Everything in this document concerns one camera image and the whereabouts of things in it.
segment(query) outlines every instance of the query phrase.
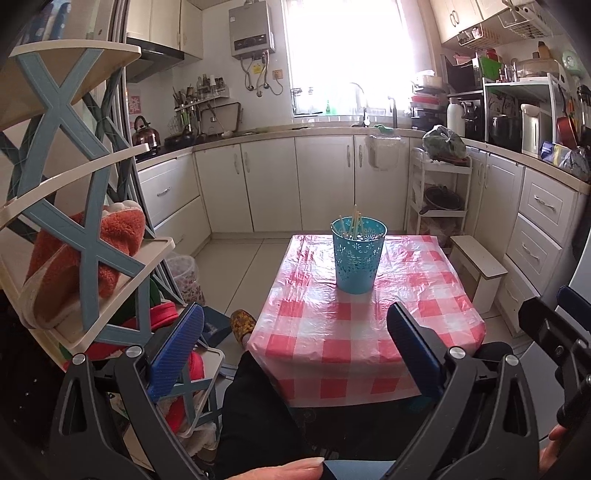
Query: fingernail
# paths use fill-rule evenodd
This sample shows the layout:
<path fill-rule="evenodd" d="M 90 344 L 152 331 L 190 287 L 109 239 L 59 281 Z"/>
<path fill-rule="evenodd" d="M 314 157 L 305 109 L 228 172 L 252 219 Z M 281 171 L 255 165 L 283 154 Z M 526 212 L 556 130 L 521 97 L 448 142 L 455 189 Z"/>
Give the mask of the fingernail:
<path fill-rule="evenodd" d="M 295 462 L 284 465 L 283 468 L 286 470 L 300 470 L 305 468 L 316 468 L 324 462 L 323 457 L 304 458 Z"/>

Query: plastic tablecloth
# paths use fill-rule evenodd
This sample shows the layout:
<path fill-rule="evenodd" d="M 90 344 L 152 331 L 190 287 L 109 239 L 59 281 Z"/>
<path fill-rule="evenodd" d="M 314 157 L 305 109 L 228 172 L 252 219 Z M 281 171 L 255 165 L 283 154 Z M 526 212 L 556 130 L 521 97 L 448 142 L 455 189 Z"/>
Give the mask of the plastic tablecloth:
<path fill-rule="evenodd" d="M 291 239 L 248 350 L 293 407 L 374 403 L 419 395 L 386 328 L 402 301 L 419 325 L 470 354 L 485 323 L 433 236 L 387 236 L 374 289 L 336 287 L 331 235 Z"/>

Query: silver screw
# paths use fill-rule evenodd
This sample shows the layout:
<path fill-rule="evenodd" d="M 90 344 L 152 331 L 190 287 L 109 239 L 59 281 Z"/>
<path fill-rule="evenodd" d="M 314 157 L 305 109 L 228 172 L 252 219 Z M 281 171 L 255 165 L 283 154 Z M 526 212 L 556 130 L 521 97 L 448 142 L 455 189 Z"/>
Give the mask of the silver screw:
<path fill-rule="evenodd" d="M 519 365 L 519 359 L 515 355 L 507 355 L 505 357 L 505 362 L 507 362 L 512 367 Z"/>
<path fill-rule="evenodd" d="M 457 360 L 461 360 L 462 358 L 464 358 L 466 356 L 466 351 L 463 348 L 460 348 L 458 346 L 453 346 L 449 349 L 449 354 L 457 359 Z"/>
<path fill-rule="evenodd" d="M 84 362 L 86 362 L 86 355 L 83 353 L 75 354 L 74 358 L 72 359 L 72 363 L 74 365 L 82 365 Z"/>
<path fill-rule="evenodd" d="M 132 345 L 126 351 L 125 355 L 129 358 L 137 358 L 142 354 L 142 348 L 139 345 Z"/>

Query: ceiling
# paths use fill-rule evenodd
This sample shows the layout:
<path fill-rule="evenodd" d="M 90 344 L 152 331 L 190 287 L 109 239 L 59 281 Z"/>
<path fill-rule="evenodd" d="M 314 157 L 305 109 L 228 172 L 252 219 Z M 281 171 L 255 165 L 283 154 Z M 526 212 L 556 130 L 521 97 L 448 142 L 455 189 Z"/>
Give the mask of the ceiling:
<path fill-rule="evenodd" d="M 193 5 L 201 10 L 205 10 L 206 8 L 213 7 L 214 5 L 219 5 L 229 0 L 189 0 Z"/>

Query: kettle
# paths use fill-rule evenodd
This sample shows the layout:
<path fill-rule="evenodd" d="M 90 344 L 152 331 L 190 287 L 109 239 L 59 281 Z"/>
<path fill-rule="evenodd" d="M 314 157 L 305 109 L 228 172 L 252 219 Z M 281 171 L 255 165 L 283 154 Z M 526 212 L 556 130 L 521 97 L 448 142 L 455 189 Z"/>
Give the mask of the kettle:
<path fill-rule="evenodd" d="M 139 120 L 142 121 L 142 126 L 138 125 Z M 135 133 L 131 137 L 134 145 L 147 144 L 150 149 L 157 148 L 160 145 L 160 135 L 155 128 L 151 128 L 150 124 L 142 115 L 138 115 L 134 122 Z"/>

